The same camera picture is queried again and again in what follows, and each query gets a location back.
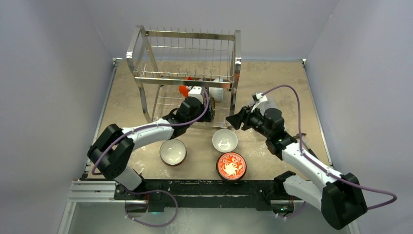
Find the orange bowl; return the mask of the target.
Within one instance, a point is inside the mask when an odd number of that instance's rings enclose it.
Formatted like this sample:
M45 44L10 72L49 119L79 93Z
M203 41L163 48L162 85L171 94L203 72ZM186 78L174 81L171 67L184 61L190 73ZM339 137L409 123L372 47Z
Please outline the orange bowl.
M193 86L190 85L180 85L178 90L179 93L185 98L189 97L189 92L192 90Z

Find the plain white bottom bowl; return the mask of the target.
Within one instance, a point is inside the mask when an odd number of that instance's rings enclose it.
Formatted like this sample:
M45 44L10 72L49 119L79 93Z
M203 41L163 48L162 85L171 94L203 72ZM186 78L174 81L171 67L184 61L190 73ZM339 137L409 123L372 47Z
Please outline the plain white bottom bowl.
M238 138L232 130L220 129L213 135L212 145L217 151L228 153L236 149Z

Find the white red-rimmed bowl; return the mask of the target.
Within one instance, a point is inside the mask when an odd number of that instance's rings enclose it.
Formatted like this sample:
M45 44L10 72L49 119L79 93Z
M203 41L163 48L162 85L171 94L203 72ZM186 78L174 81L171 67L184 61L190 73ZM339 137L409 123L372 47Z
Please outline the white red-rimmed bowl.
M184 143L178 139L164 141L160 147L159 155L163 163L168 166L178 166L187 157Z

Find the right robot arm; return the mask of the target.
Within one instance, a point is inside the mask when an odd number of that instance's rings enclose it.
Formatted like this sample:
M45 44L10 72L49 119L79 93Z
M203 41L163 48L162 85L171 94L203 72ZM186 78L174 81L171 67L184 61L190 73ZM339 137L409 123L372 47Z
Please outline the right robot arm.
M282 112L269 108L259 110L244 106L237 114L226 117L236 130L253 129L266 138L269 152L299 170L306 180L288 171L274 179L274 194L279 198L298 197L321 211L326 222L340 230L367 213L368 208L359 188L359 180L352 173L346 175L322 164L284 127Z

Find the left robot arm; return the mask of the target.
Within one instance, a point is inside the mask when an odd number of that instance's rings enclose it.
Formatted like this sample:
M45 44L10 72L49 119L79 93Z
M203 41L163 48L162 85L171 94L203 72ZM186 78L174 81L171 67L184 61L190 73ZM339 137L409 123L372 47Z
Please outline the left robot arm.
M99 170L98 173L106 179L125 187L132 199L142 198L145 194L144 179L128 166L132 152L183 135L193 123L210 120L210 112L209 97L204 101L187 97L178 108L155 122L132 128L120 128L116 124L107 126L87 152L94 164L92 174Z

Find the steel two-tier dish rack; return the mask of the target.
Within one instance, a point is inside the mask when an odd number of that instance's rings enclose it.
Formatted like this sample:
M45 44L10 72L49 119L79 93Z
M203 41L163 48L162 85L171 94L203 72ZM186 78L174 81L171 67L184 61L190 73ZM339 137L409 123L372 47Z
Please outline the steel two-tier dish rack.
M126 61L138 86L146 121L155 121L179 107L185 98L184 88L202 86L223 95L214 99L214 119L194 127L228 128L226 117L235 110L242 65L240 30L217 33L138 25Z

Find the clear plastic screw box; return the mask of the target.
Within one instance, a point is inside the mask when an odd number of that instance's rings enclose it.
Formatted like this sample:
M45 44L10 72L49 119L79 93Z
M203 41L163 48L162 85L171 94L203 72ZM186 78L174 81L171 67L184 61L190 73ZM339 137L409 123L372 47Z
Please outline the clear plastic screw box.
M261 93L255 93L252 95L253 102L249 104L252 108L252 112L255 110L259 110L262 115L264 115L265 111L270 108L277 109L277 105L273 99L268 99L265 95Z

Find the black hex key tool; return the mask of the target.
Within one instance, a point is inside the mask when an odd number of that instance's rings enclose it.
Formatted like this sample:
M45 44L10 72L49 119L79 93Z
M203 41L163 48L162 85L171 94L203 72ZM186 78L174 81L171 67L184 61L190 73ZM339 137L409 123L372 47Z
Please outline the black hex key tool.
M300 139L300 141L303 142L304 146L306 147L307 151L313 155L315 158L318 159L317 155L315 154L315 152L312 150L312 148L308 145L307 141L305 140L305 136L307 135L307 133L297 133L295 136L293 136L294 139Z

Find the red floral pattern bowl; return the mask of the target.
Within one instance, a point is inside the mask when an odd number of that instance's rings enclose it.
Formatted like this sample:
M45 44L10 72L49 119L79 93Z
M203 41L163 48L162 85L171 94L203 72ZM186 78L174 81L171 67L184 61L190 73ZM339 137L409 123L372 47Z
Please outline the red floral pattern bowl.
M216 171L222 180L236 182L245 176L247 163L245 159L236 152L224 153L217 159Z

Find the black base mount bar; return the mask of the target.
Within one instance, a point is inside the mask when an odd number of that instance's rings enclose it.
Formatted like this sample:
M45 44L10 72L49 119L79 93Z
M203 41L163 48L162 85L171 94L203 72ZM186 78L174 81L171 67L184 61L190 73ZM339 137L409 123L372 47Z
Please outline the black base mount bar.
M179 180L147 179L132 193L116 184L114 198L142 201L149 212L165 208L249 208L287 215L301 200L284 192L277 180Z

